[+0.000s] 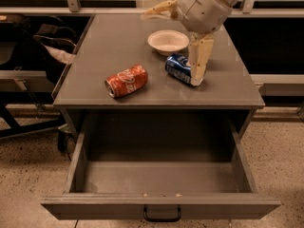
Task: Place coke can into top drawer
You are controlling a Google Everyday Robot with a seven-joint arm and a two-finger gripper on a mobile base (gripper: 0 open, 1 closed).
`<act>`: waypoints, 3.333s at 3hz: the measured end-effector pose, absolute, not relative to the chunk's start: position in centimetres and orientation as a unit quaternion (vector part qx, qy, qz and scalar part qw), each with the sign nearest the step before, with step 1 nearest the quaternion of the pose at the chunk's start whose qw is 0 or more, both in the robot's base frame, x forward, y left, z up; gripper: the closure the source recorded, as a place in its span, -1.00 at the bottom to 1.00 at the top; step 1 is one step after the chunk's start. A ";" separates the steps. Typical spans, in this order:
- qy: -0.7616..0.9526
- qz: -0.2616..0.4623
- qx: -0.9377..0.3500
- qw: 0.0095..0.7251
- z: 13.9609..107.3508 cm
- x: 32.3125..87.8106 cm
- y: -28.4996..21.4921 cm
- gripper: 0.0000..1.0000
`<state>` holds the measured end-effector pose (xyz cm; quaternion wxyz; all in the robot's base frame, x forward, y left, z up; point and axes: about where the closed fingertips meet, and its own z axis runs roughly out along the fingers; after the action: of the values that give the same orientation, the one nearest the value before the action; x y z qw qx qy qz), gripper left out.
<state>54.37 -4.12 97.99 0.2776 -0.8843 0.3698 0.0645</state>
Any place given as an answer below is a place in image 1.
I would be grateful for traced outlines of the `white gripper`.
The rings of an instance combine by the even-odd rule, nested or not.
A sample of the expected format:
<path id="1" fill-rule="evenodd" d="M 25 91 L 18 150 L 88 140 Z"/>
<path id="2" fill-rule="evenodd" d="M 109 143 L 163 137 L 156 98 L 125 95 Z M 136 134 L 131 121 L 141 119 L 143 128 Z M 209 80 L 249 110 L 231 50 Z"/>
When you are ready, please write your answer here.
<path id="1" fill-rule="evenodd" d="M 221 0 L 166 0 L 147 9 L 142 19 L 178 19 L 193 32 L 188 47 L 188 64 L 191 67 L 191 85 L 199 86 L 213 49 L 212 32 L 220 28 L 231 11 Z"/>

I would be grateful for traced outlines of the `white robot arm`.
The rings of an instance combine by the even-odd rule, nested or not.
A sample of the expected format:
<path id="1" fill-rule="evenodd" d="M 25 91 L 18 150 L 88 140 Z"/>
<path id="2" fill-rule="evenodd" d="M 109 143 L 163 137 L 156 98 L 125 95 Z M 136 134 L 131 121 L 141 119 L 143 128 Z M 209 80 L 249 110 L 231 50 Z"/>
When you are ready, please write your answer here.
<path id="1" fill-rule="evenodd" d="M 192 32 L 188 65 L 190 84 L 199 86 L 206 72 L 214 44 L 213 33 L 219 30 L 238 0 L 167 0 L 147 9 L 144 18 L 176 20 Z"/>

